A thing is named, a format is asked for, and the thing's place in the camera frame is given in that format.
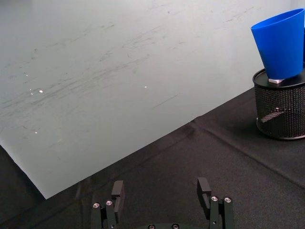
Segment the white surface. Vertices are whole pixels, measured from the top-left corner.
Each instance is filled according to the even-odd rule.
[[[250,27],[290,7],[1,1],[0,144],[48,198],[252,87]]]

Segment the blue cup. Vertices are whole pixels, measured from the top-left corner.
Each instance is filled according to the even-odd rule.
[[[303,70],[304,9],[285,12],[251,27],[270,79],[287,79]]]
[[[303,51],[303,62],[305,62],[305,44],[304,44],[304,51]]]

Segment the mesh basket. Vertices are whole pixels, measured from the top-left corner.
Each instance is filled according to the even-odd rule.
[[[280,139],[305,137],[305,74],[274,84],[261,70],[253,82],[258,129]]]

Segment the black tablecloth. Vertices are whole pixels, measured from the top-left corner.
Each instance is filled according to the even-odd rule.
[[[42,194],[0,146],[0,224],[43,200]]]
[[[91,204],[108,199],[122,179],[120,228],[150,222],[207,228],[196,194],[197,178],[206,177],[213,194],[233,199],[235,228],[303,229],[305,140],[270,139],[255,118],[251,89],[2,226],[90,228]]]

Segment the scratch mark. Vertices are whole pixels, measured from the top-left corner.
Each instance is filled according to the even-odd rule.
[[[104,70],[101,70],[101,71],[94,72],[93,75],[94,74],[99,74],[99,73],[101,73],[101,74],[99,74],[98,76],[93,77],[93,79],[100,79],[100,78],[103,78],[104,76],[108,76],[111,73],[117,72],[117,71],[119,71],[119,70],[121,70],[123,68],[128,67],[130,64],[138,65],[141,62],[147,60],[148,58],[149,58],[149,55],[147,55],[146,57],[142,57],[140,59],[134,60],[134,61],[129,61],[129,62],[125,63],[125,64],[116,66],[116,67],[111,68],[111,69],[104,69]]]
[[[71,110],[69,110],[69,111],[67,112],[66,115],[71,114],[71,113],[74,112],[78,107],[79,107],[79,105],[77,105],[76,107],[72,108]]]
[[[108,59],[109,57],[111,57],[112,53],[106,53],[103,57],[100,58],[99,62],[102,62],[106,59]]]
[[[146,34],[148,34],[148,33],[150,33],[150,32],[158,32],[157,29],[159,29],[159,28],[161,28],[161,27],[162,27],[162,25],[159,25],[159,26],[157,26],[157,27],[152,28],[151,30],[148,30],[148,31],[146,31],[146,32],[144,32],[144,33],[141,33],[140,35],[138,35],[138,36],[132,38],[129,42],[127,42],[127,43],[124,44],[123,46],[125,46],[125,45],[127,45],[127,44],[130,44],[130,43],[133,42],[134,40],[137,40],[137,39],[143,37],[144,35],[146,35]]]
[[[58,42],[56,42],[54,44],[47,45],[46,48],[50,48],[50,47],[53,47],[53,46],[56,46],[56,45],[58,45]]]
[[[136,42],[134,42],[133,44],[137,44],[137,43],[140,43],[140,42],[149,41],[149,40],[151,40],[151,39],[152,39],[152,37],[149,37],[149,38],[146,38],[146,39],[141,40],[141,41],[136,41]]]
[[[72,42],[75,42],[75,41],[77,41],[78,39],[80,39],[81,37],[78,37],[78,38],[75,38],[75,39],[73,39],[73,40],[70,40],[70,42],[72,43]]]
[[[151,42],[151,43],[144,43],[142,45],[138,45],[138,46],[133,46],[131,49],[130,49],[130,52],[136,50],[136,49],[142,49],[144,46],[147,46],[147,45],[151,45],[151,44],[156,44],[156,42]]]
[[[253,7],[248,8],[248,9],[246,9],[246,11],[248,11],[248,10],[252,10],[253,8],[254,8],[254,6],[253,6]]]
[[[110,28],[113,27],[113,26],[115,26],[115,25],[111,25],[111,26],[106,27],[106,28],[104,29],[104,31],[110,29]]]
[[[67,90],[67,87],[69,87],[69,86],[71,86],[71,85],[73,85],[73,84],[76,84],[76,83],[77,83],[77,81],[72,82],[72,83],[69,83],[69,84],[63,86],[62,88],[60,88],[60,89],[58,89],[58,90],[56,90],[56,91],[54,91],[54,92],[51,92],[51,93],[49,93],[49,94],[46,94],[44,98],[41,98],[41,99],[39,99],[39,100],[37,100],[37,101],[31,103],[31,106],[37,105],[37,104],[43,102],[43,101],[46,100],[46,99],[50,99],[50,98],[56,96],[57,93],[59,93],[59,92],[61,92],[61,91],[66,91],[66,90]]]
[[[24,99],[21,99],[20,101],[17,101],[17,102],[14,102],[10,105],[7,105],[7,106],[4,106],[3,109],[6,109],[6,108],[9,108],[9,107],[12,107],[12,106],[15,106],[15,105],[18,105],[18,104],[21,104],[25,101],[25,98]]]
[[[55,143],[53,143],[52,145],[50,145],[49,148],[51,149],[51,148],[53,148],[54,146],[56,146]]]
[[[187,57],[187,56],[193,54],[193,53],[196,52],[196,51],[197,51],[197,49],[194,49],[194,50],[192,50],[191,52],[189,52],[188,54],[186,54],[184,57]]]
[[[184,11],[185,11],[185,10],[178,11],[178,12],[176,12],[176,13],[173,13],[173,15],[177,15],[177,14],[182,13],[182,12],[184,12]]]
[[[32,81],[32,80],[35,80],[37,77],[34,77],[34,78],[32,78],[32,79],[30,79],[30,80],[28,80],[28,81],[25,81],[24,83],[22,83],[22,84],[26,84],[26,83],[28,83],[28,82],[30,82],[30,81]]]
[[[162,104],[164,104],[164,103],[166,103],[166,102],[170,101],[171,99],[173,99],[173,98],[177,97],[178,95],[179,95],[179,94],[174,95],[173,97],[171,97],[171,98],[169,98],[169,99],[167,99],[167,100],[163,101],[162,103],[160,103],[160,104],[158,104],[158,105],[154,106],[152,109],[154,109],[154,108],[156,108],[156,107],[158,107],[158,106],[161,106]]]
[[[8,104],[8,103],[10,103],[10,102],[12,102],[12,101],[14,101],[14,100],[24,99],[24,97],[25,97],[26,94],[27,94],[27,93],[21,93],[21,94],[19,94],[18,96],[16,96],[15,98],[11,98],[11,99],[9,99],[9,100],[7,100],[7,101],[1,103],[1,104]]]
[[[73,88],[70,88],[69,90],[70,90],[70,91],[73,91],[74,89],[79,88],[79,87],[82,87],[82,86],[83,86],[83,85],[80,84],[80,85],[77,85],[77,86],[75,86],[75,87],[73,87]]]
[[[239,18],[242,16],[242,14],[240,14],[240,15],[238,15],[238,16],[236,16],[236,19],[238,19],[239,20]]]
[[[149,7],[149,8],[147,9],[146,12],[148,12],[148,11],[150,11],[150,10],[157,9],[157,8],[161,8],[161,7],[163,7],[163,6],[169,6],[169,5],[170,5],[170,4],[157,5],[156,3],[154,3],[154,1],[152,1],[152,2],[153,2],[153,6]]]

